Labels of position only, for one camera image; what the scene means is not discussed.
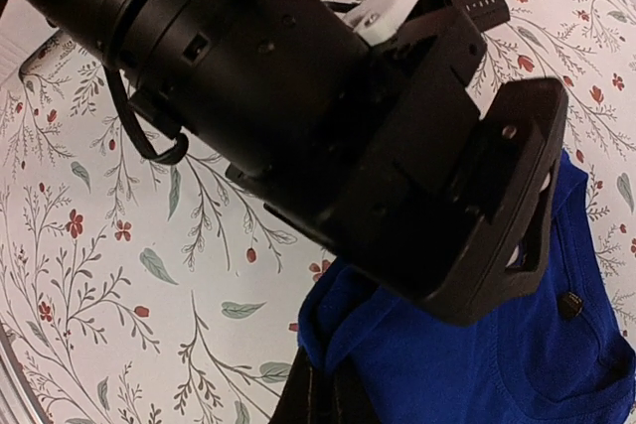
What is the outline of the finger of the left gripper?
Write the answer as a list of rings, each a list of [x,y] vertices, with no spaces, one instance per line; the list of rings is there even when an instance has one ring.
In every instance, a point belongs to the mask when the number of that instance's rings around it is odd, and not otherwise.
[[[438,242],[436,277],[414,304],[469,326],[533,294],[546,271],[551,204],[567,117],[553,77],[504,84],[464,149],[445,194],[457,225]]]

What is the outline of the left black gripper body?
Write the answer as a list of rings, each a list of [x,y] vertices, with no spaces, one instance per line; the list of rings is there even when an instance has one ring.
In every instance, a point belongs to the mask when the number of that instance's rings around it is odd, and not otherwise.
[[[466,88],[505,0],[418,0],[296,158],[228,177],[265,208],[414,303],[445,257],[445,194],[481,121]]]

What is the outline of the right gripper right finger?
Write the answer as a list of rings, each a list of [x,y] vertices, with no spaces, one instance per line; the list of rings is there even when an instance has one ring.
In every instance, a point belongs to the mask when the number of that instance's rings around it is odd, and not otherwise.
[[[381,423],[361,379],[352,368],[341,368],[333,376],[330,422]]]

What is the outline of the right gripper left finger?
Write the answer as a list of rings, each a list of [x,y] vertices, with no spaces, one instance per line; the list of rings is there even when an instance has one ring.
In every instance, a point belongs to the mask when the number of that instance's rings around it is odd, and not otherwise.
[[[299,348],[270,424],[323,424],[332,422],[331,382]]]

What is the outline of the blue t-shirt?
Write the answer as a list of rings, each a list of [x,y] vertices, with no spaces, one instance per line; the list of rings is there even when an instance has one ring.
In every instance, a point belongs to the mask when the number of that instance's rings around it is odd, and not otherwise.
[[[562,158],[549,266],[533,295],[459,328],[337,261],[300,309],[300,345],[321,371],[350,362],[384,423],[626,421],[635,353],[596,262],[586,186]]]

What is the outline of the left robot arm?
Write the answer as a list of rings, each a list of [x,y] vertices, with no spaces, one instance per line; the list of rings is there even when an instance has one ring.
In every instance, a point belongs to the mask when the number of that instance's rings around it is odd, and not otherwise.
[[[363,274],[471,325],[549,262],[567,93],[467,88],[504,0],[27,0],[96,56],[122,126],[175,165],[197,137],[228,178]]]

